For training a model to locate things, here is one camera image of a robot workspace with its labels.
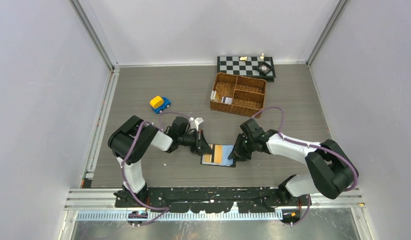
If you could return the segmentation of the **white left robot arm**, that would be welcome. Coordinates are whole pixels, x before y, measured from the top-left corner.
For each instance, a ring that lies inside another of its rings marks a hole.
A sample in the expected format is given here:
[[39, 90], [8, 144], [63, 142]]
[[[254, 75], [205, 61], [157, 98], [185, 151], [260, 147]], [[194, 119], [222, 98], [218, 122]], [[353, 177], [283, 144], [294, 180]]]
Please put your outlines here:
[[142, 157], [150, 146], [172, 153], [179, 146], [189, 147], [196, 155], [212, 154], [203, 131], [190, 128], [193, 118], [177, 116], [165, 130], [160, 130], [136, 115], [124, 122], [108, 139], [107, 145], [122, 169], [123, 192], [135, 207], [147, 200], [147, 183], [143, 177]]

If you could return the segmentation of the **black leather card holder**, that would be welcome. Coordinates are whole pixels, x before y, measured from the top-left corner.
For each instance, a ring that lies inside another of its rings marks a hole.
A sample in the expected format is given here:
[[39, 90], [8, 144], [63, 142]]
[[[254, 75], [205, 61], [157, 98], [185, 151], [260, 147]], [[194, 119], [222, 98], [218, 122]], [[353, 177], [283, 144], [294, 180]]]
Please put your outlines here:
[[233, 158], [229, 159], [234, 145], [210, 144], [209, 146], [213, 150], [213, 153], [202, 155], [200, 159], [201, 165], [228, 168], [236, 167], [236, 161]]

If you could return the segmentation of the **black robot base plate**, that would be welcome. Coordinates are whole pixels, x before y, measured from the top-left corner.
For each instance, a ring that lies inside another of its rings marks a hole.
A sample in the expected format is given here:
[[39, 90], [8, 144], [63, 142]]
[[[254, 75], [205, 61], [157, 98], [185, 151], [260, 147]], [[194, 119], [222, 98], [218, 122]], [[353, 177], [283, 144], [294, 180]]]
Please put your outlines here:
[[153, 213], [270, 213], [277, 207], [309, 207], [311, 200], [303, 195], [268, 186], [253, 187], [144, 187], [136, 195], [122, 188], [113, 194], [117, 208], [147, 207]]

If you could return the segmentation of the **gold credit card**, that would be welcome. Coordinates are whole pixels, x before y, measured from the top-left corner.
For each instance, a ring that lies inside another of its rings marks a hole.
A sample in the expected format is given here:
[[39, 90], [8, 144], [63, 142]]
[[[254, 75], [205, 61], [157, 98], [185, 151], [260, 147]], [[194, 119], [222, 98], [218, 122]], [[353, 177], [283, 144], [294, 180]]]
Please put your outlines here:
[[213, 154], [204, 154], [201, 159], [202, 164], [212, 164], [213, 163]]
[[221, 165], [223, 163], [223, 146], [213, 145], [213, 164]]

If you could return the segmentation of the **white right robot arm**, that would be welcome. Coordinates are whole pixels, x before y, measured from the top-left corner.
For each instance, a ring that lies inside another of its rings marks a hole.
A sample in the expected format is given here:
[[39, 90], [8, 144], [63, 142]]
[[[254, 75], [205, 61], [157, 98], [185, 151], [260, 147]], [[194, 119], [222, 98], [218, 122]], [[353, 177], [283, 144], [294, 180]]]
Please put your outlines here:
[[283, 156], [307, 166], [306, 175], [292, 175], [278, 188], [279, 200], [292, 205], [300, 196], [320, 193], [336, 199], [342, 192], [354, 189], [359, 172], [337, 142], [309, 142], [289, 138], [278, 130], [264, 131], [250, 118], [240, 125], [229, 159], [235, 162], [251, 160], [254, 152]]

